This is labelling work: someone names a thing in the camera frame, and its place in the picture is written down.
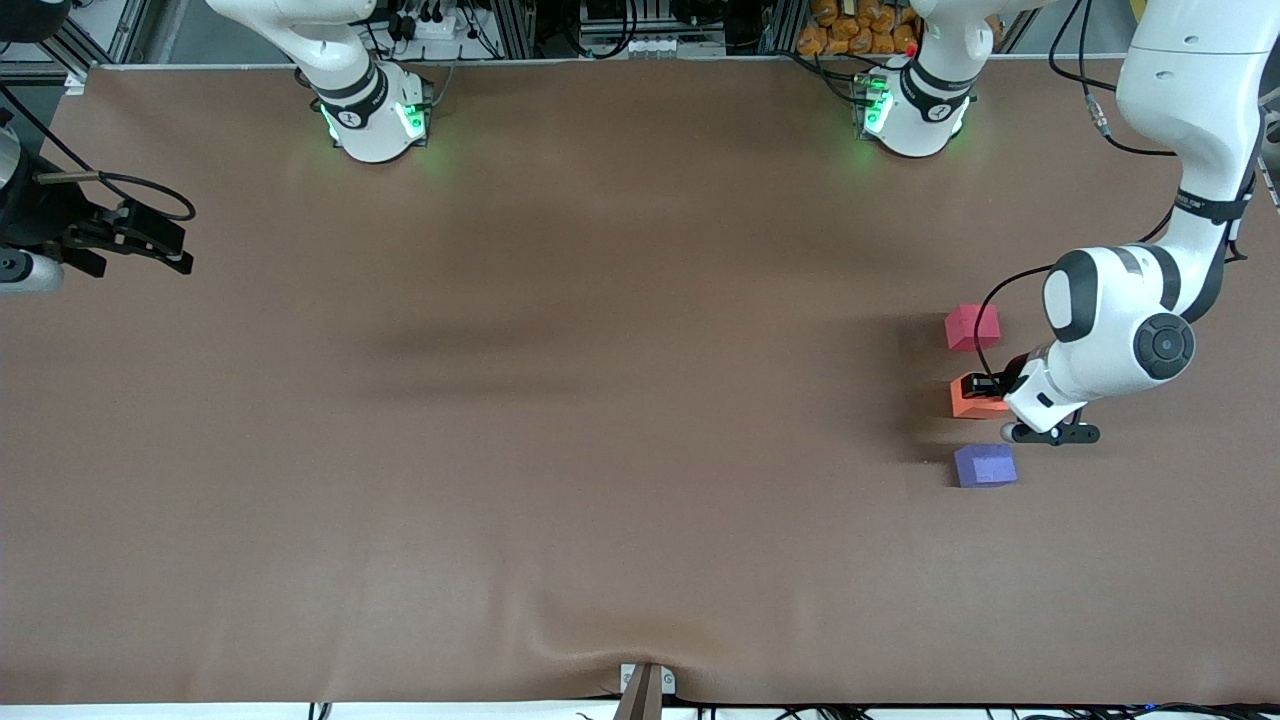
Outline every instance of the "orange cube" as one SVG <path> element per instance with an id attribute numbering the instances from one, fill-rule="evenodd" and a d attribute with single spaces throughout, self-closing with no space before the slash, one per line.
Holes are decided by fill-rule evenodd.
<path id="1" fill-rule="evenodd" d="M 1009 413 L 1009 405 L 996 397 L 965 397 L 960 383 L 968 373 L 951 380 L 951 416 L 966 420 L 995 420 Z"/>

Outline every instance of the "purple cube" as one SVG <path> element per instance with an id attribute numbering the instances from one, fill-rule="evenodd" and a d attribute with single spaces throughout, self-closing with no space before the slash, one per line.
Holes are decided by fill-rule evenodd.
<path id="1" fill-rule="evenodd" d="M 1007 445 L 966 445 L 956 451 L 963 488 L 995 488 L 1018 479 L 1014 448 Z"/>

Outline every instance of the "cable connector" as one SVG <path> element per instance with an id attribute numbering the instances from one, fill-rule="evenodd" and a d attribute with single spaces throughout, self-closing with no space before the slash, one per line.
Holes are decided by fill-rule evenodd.
<path id="1" fill-rule="evenodd" d="M 1098 133 L 1102 137 L 1111 137 L 1111 126 L 1107 124 L 1107 114 L 1102 111 L 1102 105 L 1098 104 L 1098 99 L 1092 92 L 1084 94 L 1084 106 L 1089 109 L 1089 118 L 1093 120 L 1093 127 L 1098 128 Z"/>

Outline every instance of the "brown table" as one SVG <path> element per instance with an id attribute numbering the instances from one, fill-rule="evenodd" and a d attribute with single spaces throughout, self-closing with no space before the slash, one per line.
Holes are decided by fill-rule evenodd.
<path id="1" fill-rule="evenodd" d="M 63 102 L 198 204 L 197 264 L 0 305 L 0 700 L 570 697 L 635 659 L 701 701 L 1280 700 L 1265 196 L 1185 378 L 964 491 L 1000 423 L 945 418 L 975 360 L 943 314 L 1176 184 L 1042 63 L 915 161 L 783 61 L 466 68 L 379 167 L 306 99 Z M 1048 337 L 1037 293 L 1000 363 Z"/>

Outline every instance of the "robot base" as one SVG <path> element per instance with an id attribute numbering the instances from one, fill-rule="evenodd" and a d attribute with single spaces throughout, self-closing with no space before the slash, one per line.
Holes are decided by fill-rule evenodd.
<path id="1" fill-rule="evenodd" d="M 387 101 L 365 127 L 343 127 L 325 113 L 334 147 L 342 147 L 361 163 L 385 163 L 408 147 L 425 146 L 431 124 L 431 85 L 399 65 L 378 63 L 378 67 L 387 73 Z"/>
<path id="2" fill-rule="evenodd" d="M 861 114 L 859 127 L 863 137 L 874 138 L 891 152 L 905 158 L 927 158 L 946 147 L 947 141 L 960 132 L 964 113 L 969 109 L 968 99 L 950 118 L 929 123 L 902 99 L 902 73 L 899 69 L 874 68 L 868 74 L 884 78 L 884 88 L 879 91 L 883 104 L 876 119 L 867 110 L 854 109 L 855 114 Z"/>

